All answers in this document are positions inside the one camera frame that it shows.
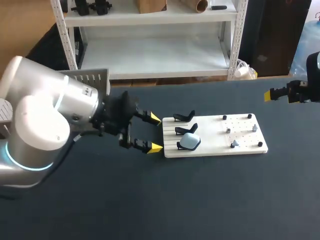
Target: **light blue cushion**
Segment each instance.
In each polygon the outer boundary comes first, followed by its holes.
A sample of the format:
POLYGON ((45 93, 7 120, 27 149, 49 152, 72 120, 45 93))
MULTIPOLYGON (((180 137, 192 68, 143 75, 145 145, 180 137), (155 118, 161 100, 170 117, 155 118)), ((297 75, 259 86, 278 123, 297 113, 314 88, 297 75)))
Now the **light blue cushion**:
POLYGON ((200 142, 200 137, 194 133, 186 133, 180 140, 180 145, 186 149, 194 149, 200 142))

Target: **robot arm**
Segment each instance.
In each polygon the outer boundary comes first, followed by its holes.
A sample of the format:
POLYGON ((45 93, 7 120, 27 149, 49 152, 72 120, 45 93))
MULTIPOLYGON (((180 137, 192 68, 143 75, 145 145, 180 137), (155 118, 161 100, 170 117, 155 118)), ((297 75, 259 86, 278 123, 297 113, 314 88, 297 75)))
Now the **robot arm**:
POLYGON ((120 146, 127 149, 143 153, 162 149, 131 137, 133 116, 153 125, 161 121, 152 112, 138 109, 127 92, 120 97, 103 95, 20 56, 11 60, 3 74, 0 98, 13 109, 10 136, 0 140, 0 186, 27 188, 41 182, 69 138, 69 124, 90 123, 95 129, 91 133, 119 135, 120 146))
POLYGON ((271 88, 264 94, 264 101, 287 96, 289 103, 320 101, 320 52, 311 54, 306 61, 307 81, 294 80, 286 87, 271 88))

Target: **cardboard box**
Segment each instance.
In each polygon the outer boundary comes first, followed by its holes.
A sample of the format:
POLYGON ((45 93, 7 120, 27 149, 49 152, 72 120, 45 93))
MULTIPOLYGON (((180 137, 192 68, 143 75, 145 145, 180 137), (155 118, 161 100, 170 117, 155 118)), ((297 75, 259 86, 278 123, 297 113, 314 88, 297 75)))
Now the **cardboard box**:
POLYGON ((141 14, 149 14, 167 10, 167 0, 136 0, 141 14))

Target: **yellow fingertip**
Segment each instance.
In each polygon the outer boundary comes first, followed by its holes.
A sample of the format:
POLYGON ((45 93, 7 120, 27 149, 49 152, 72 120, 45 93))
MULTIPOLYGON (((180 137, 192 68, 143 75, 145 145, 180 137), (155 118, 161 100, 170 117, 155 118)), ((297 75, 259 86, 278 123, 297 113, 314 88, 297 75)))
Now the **yellow fingertip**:
POLYGON ((264 94, 264 101, 265 102, 271 101, 270 90, 264 94))
POLYGON ((151 118, 158 121, 159 124, 161 123, 161 120, 156 115, 154 115, 153 112, 151 112, 151 118))
POLYGON ((155 143, 152 143, 151 145, 152 145, 152 147, 151 147, 151 149, 147 152, 147 154, 158 153, 158 152, 160 152, 160 151, 164 148, 163 146, 157 145, 157 144, 155 144, 155 143))

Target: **metal shelving unit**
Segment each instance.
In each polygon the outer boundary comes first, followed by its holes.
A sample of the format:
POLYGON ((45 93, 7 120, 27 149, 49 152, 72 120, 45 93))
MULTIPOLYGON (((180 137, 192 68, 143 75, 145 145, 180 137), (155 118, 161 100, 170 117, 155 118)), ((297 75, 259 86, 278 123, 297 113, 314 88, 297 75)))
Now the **metal shelving unit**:
POLYGON ((248 0, 216 0, 226 10, 193 13, 179 0, 167 11, 139 14, 135 0, 112 1, 109 14, 91 11, 64 17, 59 0, 51 0, 71 70, 108 68, 110 79, 228 76, 237 66, 248 0), (85 52, 76 64, 74 27, 80 27, 85 52))

